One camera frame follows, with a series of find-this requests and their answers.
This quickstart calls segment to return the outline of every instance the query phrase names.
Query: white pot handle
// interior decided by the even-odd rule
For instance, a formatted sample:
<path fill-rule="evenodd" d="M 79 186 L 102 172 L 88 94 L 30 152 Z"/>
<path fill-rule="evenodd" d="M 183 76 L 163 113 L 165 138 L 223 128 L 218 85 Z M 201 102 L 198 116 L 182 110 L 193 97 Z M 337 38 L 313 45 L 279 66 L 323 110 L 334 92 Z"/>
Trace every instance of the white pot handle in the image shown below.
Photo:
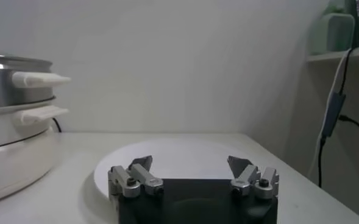
<path fill-rule="evenodd" d="M 44 88 L 69 82 L 71 78 L 45 72 L 15 72 L 12 81 L 17 88 Z"/>
<path fill-rule="evenodd" d="M 46 121 L 52 119 L 61 114 L 68 113 L 67 109 L 55 107 L 55 106 L 45 106 L 29 110 L 21 110 L 14 114 L 14 124 L 15 125 L 32 125 L 41 121 Z"/>

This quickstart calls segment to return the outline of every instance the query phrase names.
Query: metal gripper jaw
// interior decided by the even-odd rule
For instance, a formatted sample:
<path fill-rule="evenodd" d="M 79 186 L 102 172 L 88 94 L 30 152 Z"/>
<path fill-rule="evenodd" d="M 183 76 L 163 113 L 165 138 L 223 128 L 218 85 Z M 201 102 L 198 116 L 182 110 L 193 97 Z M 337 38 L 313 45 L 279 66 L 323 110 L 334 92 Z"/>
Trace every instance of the metal gripper jaw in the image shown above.
<path fill-rule="evenodd" d="M 259 199 L 267 200 L 278 196 L 279 175 L 275 169 L 267 167 L 261 177 L 258 167 L 247 159 L 230 156 L 228 163 L 235 177 L 230 182 L 234 196 L 247 196 L 251 191 Z"/>
<path fill-rule="evenodd" d="M 164 192 L 163 180 L 149 173 L 151 164 L 152 156 L 146 156 L 133 160 L 127 170 L 122 166 L 113 166 L 108 172 L 109 194 L 135 198 L 140 195 L 143 185 L 147 194 L 161 196 Z"/>

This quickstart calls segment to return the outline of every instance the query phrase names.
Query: table surface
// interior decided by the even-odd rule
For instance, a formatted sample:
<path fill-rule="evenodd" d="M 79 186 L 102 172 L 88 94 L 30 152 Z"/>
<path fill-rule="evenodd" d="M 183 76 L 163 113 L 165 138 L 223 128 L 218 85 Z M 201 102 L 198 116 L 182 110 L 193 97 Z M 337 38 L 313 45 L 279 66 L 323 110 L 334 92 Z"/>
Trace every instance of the table surface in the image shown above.
<path fill-rule="evenodd" d="M 359 224 L 359 216 L 283 161 L 242 134 L 57 135 L 59 157 L 33 185 L 0 200 L 0 223 L 115 223 L 108 200 L 95 188 L 93 171 L 106 154 L 125 145 L 157 138 L 197 138 L 244 150 L 256 165 L 280 174 L 278 223 Z"/>

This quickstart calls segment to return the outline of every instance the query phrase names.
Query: white shelf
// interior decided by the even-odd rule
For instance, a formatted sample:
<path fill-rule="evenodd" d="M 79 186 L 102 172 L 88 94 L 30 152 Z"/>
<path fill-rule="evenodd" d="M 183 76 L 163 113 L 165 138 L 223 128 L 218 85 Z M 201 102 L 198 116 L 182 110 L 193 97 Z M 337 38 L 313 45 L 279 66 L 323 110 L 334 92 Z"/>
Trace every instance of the white shelf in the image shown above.
<path fill-rule="evenodd" d="M 320 61 L 339 61 L 343 55 L 344 51 L 342 52 L 332 52 L 322 55 L 314 55 L 314 56 L 308 56 L 307 61 L 312 62 L 320 62 Z M 351 58 L 359 58 L 359 49 L 354 50 L 351 55 Z"/>

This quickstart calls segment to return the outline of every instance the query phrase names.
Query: white round plate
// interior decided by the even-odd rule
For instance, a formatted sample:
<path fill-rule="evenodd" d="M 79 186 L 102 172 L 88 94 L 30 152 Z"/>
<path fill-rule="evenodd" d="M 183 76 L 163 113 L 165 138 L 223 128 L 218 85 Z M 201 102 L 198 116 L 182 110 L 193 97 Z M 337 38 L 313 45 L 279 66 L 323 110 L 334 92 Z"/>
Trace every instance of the white round plate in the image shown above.
<path fill-rule="evenodd" d="M 235 148 L 192 138 L 154 139 L 127 145 L 105 156 L 94 171 L 98 190 L 108 198 L 107 171 L 126 167 L 135 158 L 152 155 L 150 173 L 159 178 L 232 179 L 227 158 L 246 158 Z"/>

